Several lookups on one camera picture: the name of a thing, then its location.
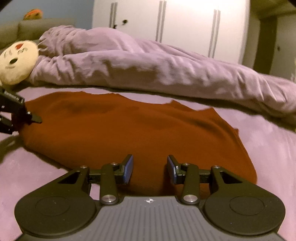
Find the blue gripper pad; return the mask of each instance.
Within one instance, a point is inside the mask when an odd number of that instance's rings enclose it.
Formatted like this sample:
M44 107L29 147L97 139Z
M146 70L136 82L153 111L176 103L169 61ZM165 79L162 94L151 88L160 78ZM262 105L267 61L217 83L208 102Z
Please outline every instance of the blue gripper pad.
M167 169L172 183L177 184L177 170L169 156L167 158Z
M123 182L127 184L133 172L133 156L130 157L124 168Z

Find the orange plush toy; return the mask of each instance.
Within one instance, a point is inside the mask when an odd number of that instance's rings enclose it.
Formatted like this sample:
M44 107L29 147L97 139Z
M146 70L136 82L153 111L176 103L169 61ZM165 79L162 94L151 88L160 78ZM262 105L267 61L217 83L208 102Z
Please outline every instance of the orange plush toy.
M24 20L41 19L43 12L40 9L32 9L24 16Z

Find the white wardrobe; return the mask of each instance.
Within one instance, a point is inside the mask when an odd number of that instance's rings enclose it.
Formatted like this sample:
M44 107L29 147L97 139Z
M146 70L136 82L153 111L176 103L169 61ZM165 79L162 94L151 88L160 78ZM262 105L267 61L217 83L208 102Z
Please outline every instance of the white wardrobe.
M249 15L250 0L95 0L92 27L241 64Z

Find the silver door handle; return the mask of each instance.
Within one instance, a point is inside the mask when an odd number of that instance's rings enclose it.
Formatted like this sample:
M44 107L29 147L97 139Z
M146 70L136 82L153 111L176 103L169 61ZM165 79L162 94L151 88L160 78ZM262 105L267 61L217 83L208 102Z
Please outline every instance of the silver door handle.
M217 40L218 40L218 34L219 34L219 27L220 27L220 18L221 18L221 11L218 10L218 16L217 16L217 28L216 28L216 36L215 36L215 43L214 43L214 50L213 50L213 56L215 56L216 47L217 47Z
M210 47L209 47L209 53L207 55L208 57L211 56L211 51L212 51L212 46L213 46L213 40L214 40L214 34L215 34L216 17L217 17L217 10L214 9L214 16L213 16L213 24L212 24L212 33L211 33Z
M114 3L114 15L113 15L113 24L112 24L112 28L116 28L116 13L117 13L117 5L118 5L118 2L115 2Z
M166 1L163 2L163 17L162 17L162 20L161 20L160 39L159 39L160 43L163 40L163 26L164 26L164 23L165 23L165 9L166 9Z
M116 21L117 5L118 5L118 2L111 3L109 28L116 28L115 21Z
M163 2L162 1L159 1L155 41L158 40L158 32L159 32L159 25L160 25L160 18L161 18L161 10L162 10L162 7L163 7Z
M114 2L111 3L110 18L109 18L109 28L112 28L113 15L114 15Z

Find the stuffed toy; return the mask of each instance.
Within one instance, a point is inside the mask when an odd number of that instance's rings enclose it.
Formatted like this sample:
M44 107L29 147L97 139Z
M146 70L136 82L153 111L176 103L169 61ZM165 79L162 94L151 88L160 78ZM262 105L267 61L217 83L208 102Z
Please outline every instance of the stuffed toy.
M24 16L24 20L41 19L43 12L40 9L32 9Z
M33 41L20 41L0 55L0 84L16 85L26 79L35 67L39 55Z

